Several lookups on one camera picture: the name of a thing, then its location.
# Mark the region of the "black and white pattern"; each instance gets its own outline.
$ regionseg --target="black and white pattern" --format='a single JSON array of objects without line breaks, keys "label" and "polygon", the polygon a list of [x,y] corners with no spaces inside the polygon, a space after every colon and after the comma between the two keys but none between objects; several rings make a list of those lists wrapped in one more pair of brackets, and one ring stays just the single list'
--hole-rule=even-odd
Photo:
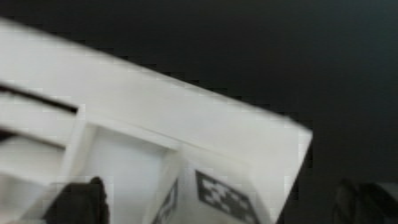
[{"label": "black and white pattern", "polygon": [[166,224],[170,220],[172,213],[177,208],[177,180],[170,188],[170,192],[164,197],[164,201],[157,210],[157,214],[152,220],[152,224]]},{"label": "black and white pattern", "polygon": [[198,200],[243,223],[259,224],[248,197],[198,171],[195,178]]}]

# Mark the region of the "white panel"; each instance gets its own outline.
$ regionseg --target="white panel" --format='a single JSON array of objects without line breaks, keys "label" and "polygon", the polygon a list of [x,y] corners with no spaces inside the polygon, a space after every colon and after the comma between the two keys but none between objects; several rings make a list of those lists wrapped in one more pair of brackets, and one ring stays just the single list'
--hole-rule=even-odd
[{"label": "white panel", "polygon": [[1,82],[70,105],[83,104],[125,125],[252,164],[252,181],[275,221],[308,130],[273,113],[6,22],[0,22],[0,45]]},{"label": "white panel", "polygon": [[8,93],[0,93],[0,107],[0,127],[65,146],[72,114]]},{"label": "white panel", "polygon": [[10,220],[21,218],[44,188],[37,184],[3,175],[0,180],[0,188],[6,190],[6,194],[0,200],[0,224],[5,224]]},{"label": "white panel", "polygon": [[38,183],[54,181],[61,151],[45,144],[13,137],[0,144],[0,173]]},{"label": "white panel", "polygon": [[166,149],[99,128],[81,177],[104,181],[109,223],[140,223],[157,186]]}]

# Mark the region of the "black object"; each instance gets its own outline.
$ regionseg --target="black object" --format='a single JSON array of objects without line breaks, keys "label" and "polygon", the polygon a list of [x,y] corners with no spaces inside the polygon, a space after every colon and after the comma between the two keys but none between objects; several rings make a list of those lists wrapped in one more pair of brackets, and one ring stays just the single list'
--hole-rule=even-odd
[{"label": "black object", "polygon": [[398,184],[340,181],[331,210],[333,224],[398,224]]},{"label": "black object", "polygon": [[70,183],[44,214],[47,224],[108,224],[108,205],[102,181]]}]

